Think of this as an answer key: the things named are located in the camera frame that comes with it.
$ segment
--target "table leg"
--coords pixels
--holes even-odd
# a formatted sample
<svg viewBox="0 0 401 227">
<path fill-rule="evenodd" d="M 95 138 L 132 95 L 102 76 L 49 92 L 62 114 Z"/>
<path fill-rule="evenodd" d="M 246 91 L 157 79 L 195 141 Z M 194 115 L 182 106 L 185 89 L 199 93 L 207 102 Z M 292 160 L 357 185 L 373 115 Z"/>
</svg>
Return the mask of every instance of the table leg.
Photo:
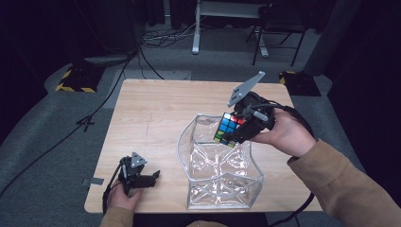
<svg viewBox="0 0 401 227">
<path fill-rule="evenodd" d="M 254 37 L 256 38 L 256 40 L 257 40 L 257 33 L 259 32 L 258 30 L 259 29 L 257 28 L 255 30 L 255 32 L 253 33 Z M 260 53 L 262 54 L 262 57 L 263 58 L 267 58 L 269 56 L 269 52 L 268 52 L 268 49 L 266 48 L 265 41 L 263 40 L 263 37 L 262 37 L 262 39 L 260 39 L 259 48 L 260 48 Z"/>
<path fill-rule="evenodd" d="M 200 39 L 201 39 L 201 0 L 197 3 L 197 15 L 196 15 L 196 25 L 194 34 L 194 43 L 192 45 L 192 54 L 200 53 Z"/>
</svg>

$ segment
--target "hand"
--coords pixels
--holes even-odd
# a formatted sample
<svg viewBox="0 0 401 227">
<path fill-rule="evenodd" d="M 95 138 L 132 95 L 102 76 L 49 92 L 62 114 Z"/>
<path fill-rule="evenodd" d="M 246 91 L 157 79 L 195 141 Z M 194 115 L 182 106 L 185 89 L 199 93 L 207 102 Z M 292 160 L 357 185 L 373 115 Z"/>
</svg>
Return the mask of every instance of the hand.
<svg viewBox="0 0 401 227">
<path fill-rule="evenodd" d="M 260 132 L 251 141 L 270 144 L 282 152 L 301 157 L 315 144 L 316 140 L 291 114 L 274 109 L 276 122 L 271 131 Z"/>
<path fill-rule="evenodd" d="M 138 189 L 133 196 L 130 198 L 124 193 L 123 184 L 118 180 L 114 182 L 115 187 L 110 191 L 109 198 L 107 199 L 108 207 L 121 207 L 127 210 L 135 209 L 136 203 L 142 196 L 144 189 Z"/>
</svg>

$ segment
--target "jacket sleeve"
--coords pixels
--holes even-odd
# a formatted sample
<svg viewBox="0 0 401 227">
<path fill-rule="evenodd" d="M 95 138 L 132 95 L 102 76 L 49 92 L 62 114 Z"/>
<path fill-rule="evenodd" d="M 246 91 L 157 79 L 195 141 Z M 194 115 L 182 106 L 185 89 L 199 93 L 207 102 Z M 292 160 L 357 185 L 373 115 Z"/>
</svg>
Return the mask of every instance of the jacket sleeve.
<svg viewBox="0 0 401 227">
<path fill-rule="evenodd" d="M 389 194 L 324 141 L 288 165 L 345 226 L 401 226 L 401 209 Z"/>
<path fill-rule="evenodd" d="M 110 207 L 101 221 L 100 227 L 132 227 L 133 212 L 121 207 Z"/>
</svg>

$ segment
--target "chair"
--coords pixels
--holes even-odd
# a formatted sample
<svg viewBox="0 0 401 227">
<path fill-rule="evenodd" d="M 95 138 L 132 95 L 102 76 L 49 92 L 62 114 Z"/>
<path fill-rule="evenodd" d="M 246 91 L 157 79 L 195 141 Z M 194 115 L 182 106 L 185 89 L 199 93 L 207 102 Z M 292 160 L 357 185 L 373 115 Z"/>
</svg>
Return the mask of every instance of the chair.
<svg viewBox="0 0 401 227">
<path fill-rule="evenodd" d="M 292 58 L 291 66 L 294 65 L 295 59 L 297 58 L 299 49 L 304 39 L 305 33 L 310 29 L 309 17 L 313 14 L 311 7 L 305 8 L 305 6 L 294 4 L 290 1 L 280 0 L 280 2 L 272 3 L 271 1 L 265 7 L 261 7 L 258 10 L 259 20 L 258 23 L 253 27 L 251 34 L 248 36 L 247 41 L 255 33 L 256 28 L 259 26 L 257 45 L 253 55 L 253 63 L 256 60 L 256 55 L 259 49 L 260 39 L 262 34 L 287 34 L 280 45 L 268 46 L 269 48 L 295 48 L 295 54 Z M 281 46 L 288 37 L 293 33 L 301 34 L 301 38 L 298 42 L 297 47 L 285 47 Z"/>
</svg>

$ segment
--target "clear glass container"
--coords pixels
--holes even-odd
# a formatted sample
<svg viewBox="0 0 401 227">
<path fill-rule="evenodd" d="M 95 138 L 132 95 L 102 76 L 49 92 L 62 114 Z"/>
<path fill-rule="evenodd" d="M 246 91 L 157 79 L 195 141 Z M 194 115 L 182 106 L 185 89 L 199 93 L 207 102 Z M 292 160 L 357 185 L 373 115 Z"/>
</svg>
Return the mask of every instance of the clear glass container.
<svg viewBox="0 0 401 227">
<path fill-rule="evenodd" d="M 233 148 L 214 140 L 221 116 L 197 114 L 184 129 L 177 155 L 189 181 L 188 209 L 248 209 L 264 175 L 252 157 L 252 143 Z"/>
</svg>

